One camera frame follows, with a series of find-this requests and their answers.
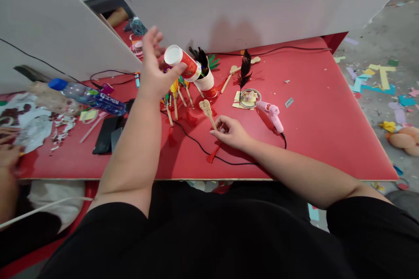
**red and white paper cup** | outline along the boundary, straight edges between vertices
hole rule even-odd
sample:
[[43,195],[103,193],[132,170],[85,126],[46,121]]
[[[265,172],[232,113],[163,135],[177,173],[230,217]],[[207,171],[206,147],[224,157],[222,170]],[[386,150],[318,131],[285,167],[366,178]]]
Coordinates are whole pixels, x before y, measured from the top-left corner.
[[165,62],[170,66],[175,66],[180,62],[185,63],[187,68],[182,73],[182,77],[185,81],[193,82],[201,75],[200,64],[192,59],[178,45],[171,45],[167,47],[165,52]]

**black pants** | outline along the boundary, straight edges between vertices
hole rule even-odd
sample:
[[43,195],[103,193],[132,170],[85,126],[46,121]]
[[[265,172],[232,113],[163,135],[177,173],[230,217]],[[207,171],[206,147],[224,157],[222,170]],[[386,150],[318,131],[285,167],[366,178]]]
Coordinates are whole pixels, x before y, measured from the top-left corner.
[[218,207],[228,200],[254,199],[289,210],[297,218],[310,222],[307,201],[280,182],[237,181],[224,194],[205,193],[187,182],[160,181],[153,184],[149,223],[151,228],[177,216]]

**red tassel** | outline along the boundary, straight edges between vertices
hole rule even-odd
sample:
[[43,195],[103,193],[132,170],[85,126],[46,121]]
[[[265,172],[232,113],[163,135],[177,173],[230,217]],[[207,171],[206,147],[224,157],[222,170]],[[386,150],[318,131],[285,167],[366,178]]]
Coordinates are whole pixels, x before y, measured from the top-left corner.
[[178,144],[178,141],[174,139],[173,135],[173,128],[169,128],[167,131],[167,139],[169,141],[169,147],[175,147]]
[[206,158],[206,160],[209,163],[213,163],[214,157],[215,157],[215,155],[217,155],[217,152],[218,152],[219,149],[220,149],[220,146],[218,145],[217,148],[213,151],[213,153],[211,155],[208,155],[208,157]]

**plastic water bottle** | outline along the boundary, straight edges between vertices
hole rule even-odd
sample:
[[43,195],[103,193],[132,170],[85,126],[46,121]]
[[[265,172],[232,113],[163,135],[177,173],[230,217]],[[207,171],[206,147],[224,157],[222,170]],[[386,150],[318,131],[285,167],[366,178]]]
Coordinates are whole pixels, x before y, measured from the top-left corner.
[[123,116],[127,112],[123,102],[78,83],[68,83],[63,79],[55,78],[49,82],[48,87],[61,91],[64,96],[79,103],[103,110],[115,116]]

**green paper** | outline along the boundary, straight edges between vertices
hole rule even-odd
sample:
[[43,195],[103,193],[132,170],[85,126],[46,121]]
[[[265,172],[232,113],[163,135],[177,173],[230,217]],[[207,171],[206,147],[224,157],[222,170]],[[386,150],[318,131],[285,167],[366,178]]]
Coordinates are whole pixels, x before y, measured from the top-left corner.
[[388,65],[391,65],[391,66],[397,67],[398,66],[398,60],[392,60],[392,59],[390,59],[387,64]]

